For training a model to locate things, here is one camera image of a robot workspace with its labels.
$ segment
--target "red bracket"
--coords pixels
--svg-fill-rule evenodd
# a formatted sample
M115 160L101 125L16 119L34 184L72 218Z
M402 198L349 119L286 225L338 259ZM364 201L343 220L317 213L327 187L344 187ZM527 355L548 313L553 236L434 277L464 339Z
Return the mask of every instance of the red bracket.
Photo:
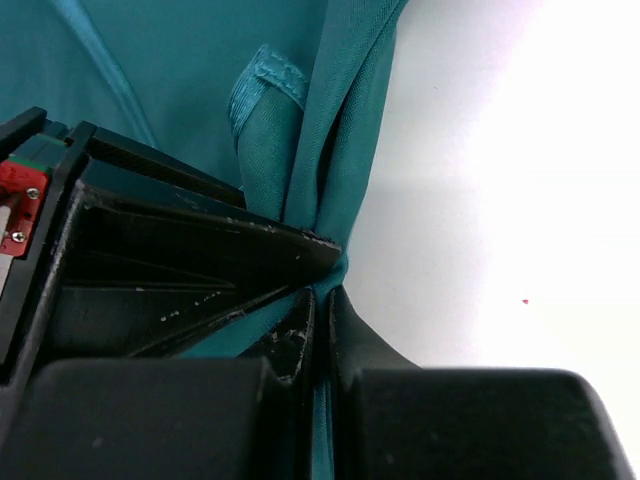
M27 252L48 183L49 176L45 172L9 160L0 162L0 205L12 193L18 192L21 196L17 211L12 212L12 221L0 243L0 253L20 257Z

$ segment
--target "teal cloth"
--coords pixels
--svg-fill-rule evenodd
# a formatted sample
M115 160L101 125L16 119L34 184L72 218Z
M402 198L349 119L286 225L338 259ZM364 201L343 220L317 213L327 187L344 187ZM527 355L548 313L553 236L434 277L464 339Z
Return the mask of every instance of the teal cloth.
M38 105L99 124L242 186L251 211L346 248L405 2L4 0L0 117ZM343 256L313 286L321 308L346 270ZM237 355L291 304L241 318L186 356ZM315 389L314 479L333 478L327 378L319 372Z

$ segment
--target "garment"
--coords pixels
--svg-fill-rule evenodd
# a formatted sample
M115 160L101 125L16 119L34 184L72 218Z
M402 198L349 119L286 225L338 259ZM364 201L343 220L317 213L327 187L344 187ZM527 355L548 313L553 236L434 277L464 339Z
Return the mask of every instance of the garment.
M346 249L405 2L5 0L0 118L38 105L67 124L104 126L242 187L249 210ZM313 286L321 306L346 269L345 255ZM239 319L186 356L241 353L291 303ZM319 373L314 479L332 475L328 403Z

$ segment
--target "white table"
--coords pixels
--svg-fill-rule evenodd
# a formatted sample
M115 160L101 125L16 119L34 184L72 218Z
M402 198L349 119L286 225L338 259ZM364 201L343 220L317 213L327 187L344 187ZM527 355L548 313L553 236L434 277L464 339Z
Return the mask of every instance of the white table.
M420 365L580 373L636 471L639 24L634 0L410 2L346 280Z

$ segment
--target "screw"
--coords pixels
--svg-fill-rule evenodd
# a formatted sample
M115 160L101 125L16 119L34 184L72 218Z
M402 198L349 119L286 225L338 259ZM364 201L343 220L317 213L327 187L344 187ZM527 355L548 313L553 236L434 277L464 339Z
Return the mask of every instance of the screw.
M27 236L23 232L13 232L11 238L16 243L22 243L27 239Z
M31 200L37 200L40 198L40 190L35 187L27 188L27 197Z

